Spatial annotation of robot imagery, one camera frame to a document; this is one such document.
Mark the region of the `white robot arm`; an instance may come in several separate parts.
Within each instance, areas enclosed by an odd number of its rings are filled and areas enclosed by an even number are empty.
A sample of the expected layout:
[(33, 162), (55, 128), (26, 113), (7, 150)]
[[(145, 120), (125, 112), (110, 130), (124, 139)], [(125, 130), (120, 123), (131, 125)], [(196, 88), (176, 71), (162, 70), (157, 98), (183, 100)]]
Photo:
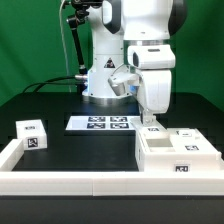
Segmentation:
[(169, 107), (176, 59), (168, 40), (186, 20), (186, 0), (101, 0), (88, 12), (93, 65), (83, 96), (110, 104), (133, 95), (149, 125)]

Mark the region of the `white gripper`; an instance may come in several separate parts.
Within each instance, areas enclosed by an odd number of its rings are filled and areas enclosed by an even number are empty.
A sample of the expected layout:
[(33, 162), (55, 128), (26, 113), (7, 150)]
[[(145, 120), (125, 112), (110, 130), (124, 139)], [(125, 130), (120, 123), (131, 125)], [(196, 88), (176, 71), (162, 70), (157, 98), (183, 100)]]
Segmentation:
[(153, 114), (166, 113), (170, 104), (170, 70), (139, 70), (137, 101), (143, 124), (151, 124), (156, 117)]

